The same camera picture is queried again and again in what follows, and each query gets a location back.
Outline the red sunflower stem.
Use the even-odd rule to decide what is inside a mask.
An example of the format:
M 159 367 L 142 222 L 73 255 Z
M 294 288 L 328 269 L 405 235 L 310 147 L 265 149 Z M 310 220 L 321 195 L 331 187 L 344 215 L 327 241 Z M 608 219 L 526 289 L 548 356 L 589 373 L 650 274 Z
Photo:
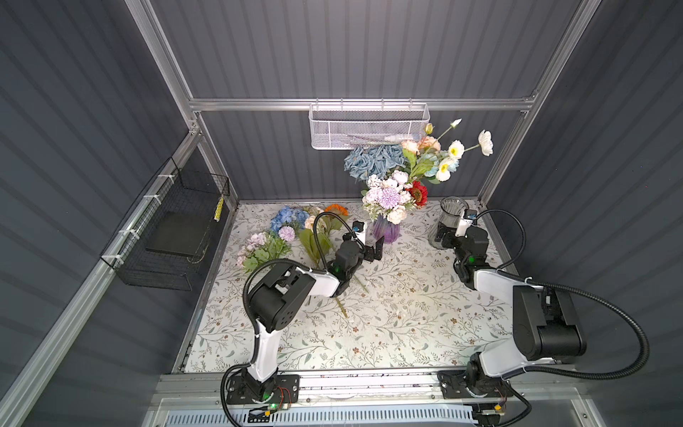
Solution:
M 408 190 L 408 192 L 411 195 L 413 204 L 418 209 L 426 205 L 429 191 L 420 181 L 413 181 L 412 187 Z

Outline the blue purple glass vase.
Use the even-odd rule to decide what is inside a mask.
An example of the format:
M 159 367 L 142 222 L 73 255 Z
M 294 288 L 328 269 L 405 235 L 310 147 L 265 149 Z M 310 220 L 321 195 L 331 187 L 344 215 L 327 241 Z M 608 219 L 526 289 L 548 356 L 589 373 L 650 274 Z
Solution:
M 390 245 L 398 240 L 400 237 L 400 225 L 394 224 L 380 215 L 373 224 L 372 234 L 375 240 L 384 238 L 384 244 Z

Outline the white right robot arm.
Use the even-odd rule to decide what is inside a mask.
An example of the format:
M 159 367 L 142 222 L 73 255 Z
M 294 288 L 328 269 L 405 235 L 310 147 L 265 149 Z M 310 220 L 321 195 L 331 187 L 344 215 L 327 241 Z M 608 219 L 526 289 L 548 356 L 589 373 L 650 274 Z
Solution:
M 512 307 L 512 337 L 471 358 L 465 375 L 470 385 L 585 354 L 587 343 L 571 295 L 534 286 L 529 279 L 508 278 L 490 266 L 484 229 L 439 224 L 435 243 L 455 252 L 454 270 L 467 288 Z

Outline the pale blue hydrangea stem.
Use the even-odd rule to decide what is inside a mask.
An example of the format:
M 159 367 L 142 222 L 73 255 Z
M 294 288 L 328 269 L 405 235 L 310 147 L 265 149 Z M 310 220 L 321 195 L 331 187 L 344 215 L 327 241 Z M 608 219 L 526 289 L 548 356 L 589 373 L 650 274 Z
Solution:
M 356 181 L 366 181 L 372 175 L 384 178 L 406 161 L 402 147 L 397 144 L 357 147 L 344 159 L 344 170 Z

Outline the peach pink rose stem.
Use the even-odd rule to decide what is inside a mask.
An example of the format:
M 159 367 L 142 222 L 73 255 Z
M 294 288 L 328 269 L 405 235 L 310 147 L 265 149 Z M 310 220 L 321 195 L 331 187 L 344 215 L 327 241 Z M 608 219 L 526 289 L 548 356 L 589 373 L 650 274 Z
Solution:
M 432 136 L 433 131 L 434 125 L 428 123 L 424 130 L 425 137 L 421 138 L 419 141 L 404 140 L 403 142 L 400 142 L 400 145 L 404 151 L 410 152 L 416 156 L 441 151 L 439 140 Z

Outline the clear ribbed glass vase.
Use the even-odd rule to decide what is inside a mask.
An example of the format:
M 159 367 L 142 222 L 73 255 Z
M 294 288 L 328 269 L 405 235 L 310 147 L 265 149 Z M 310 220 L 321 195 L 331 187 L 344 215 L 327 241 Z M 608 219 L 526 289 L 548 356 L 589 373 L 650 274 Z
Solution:
M 460 218 L 460 213 L 462 210 L 469 208 L 469 204 L 464 199 L 460 197 L 445 197 L 439 202 L 440 214 L 437 222 L 443 222 L 451 230 L 455 230 L 457 222 Z M 437 223 L 435 222 L 429 230 L 428 242 L 433 246 L 433 226 Z

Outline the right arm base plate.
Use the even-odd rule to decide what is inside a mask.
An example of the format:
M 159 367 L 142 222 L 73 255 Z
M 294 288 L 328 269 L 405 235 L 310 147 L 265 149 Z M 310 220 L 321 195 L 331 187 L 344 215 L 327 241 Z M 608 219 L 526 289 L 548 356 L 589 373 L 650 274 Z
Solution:
M 440 370 L 437 379 L 445 399 L 483 399 L 512 396 L 507 384 L 500 378 L 492 378 L 466 368 Z

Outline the lilac white mixed bouquet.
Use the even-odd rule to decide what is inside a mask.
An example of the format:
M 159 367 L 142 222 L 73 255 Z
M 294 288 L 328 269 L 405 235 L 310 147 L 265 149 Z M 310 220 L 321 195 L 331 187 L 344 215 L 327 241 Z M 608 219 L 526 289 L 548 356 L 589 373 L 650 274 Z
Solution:
M 384 219 L 391 224 L 401 224 L 409 212 L 416 210 L 414 186 L 408 178 L 409 174 L 401 170 L 384 179 L 376 174 L 368 177 L 362 204 L 372 221 Z

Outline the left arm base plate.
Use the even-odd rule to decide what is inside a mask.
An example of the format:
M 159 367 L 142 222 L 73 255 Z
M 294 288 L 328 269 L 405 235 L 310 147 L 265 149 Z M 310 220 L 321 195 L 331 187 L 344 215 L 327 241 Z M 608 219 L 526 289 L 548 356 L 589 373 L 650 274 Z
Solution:
M 231 405 L 293 404 L 299 400 L 300 387 L 300 375 L 275 373 L 261 383 L 243 371 L 229 378 L 225 398 Z

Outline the white small flower stem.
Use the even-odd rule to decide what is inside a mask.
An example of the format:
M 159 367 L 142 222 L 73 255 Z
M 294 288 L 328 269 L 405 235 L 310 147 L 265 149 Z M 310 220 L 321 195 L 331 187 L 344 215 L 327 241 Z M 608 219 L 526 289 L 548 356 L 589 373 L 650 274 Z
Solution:
M 439 140 L 440 145 L 441 145 L 441 140 L 450 132 L 455 130 L 457 126 L 459 126 L 462 123 L 461 118 L 457 118 L 453 120 L 448 128 L 441 133 L 438 137 L 434 137 Z M 473 151 L 480 151 L 480 153 L 484 157 L 490 157 L 494 154 L 494 142 L 493 142 L 493 137 L 492 133 L 486 129 L 482 130 L 477 137 L 477 143 L 472 145 L 471 147 L 466 147 L 461 141 L 459 140 L 453 140 L 446 148 L 443 148 L 441 146 L 441 151 L 438 151 L 436 153 L 441 153 L 441 154 L 448 154 L 454 159 L 459 160 L 459 165 L 460 161 L 464 157 L 466 153 L 473 152 Z

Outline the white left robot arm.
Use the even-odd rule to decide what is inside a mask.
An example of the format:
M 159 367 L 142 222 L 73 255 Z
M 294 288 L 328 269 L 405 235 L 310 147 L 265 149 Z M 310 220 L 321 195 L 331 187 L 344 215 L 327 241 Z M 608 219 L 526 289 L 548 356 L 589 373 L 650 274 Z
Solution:
M 270 384 L 277 375 L 277 348 L 282 331 L 295 319 L 310 296 L 338 297 L 350 286 L 364 262 L 380 261 L 384 239 L 370 247 L 349 238 L 343 241 L 325 270 L 314 270 L 290 259 L 263 266 L 269 271 L 254 289 L 245 289 L 245 312 L 254 325 L 254 355 L 245 377 L 257 386 Z

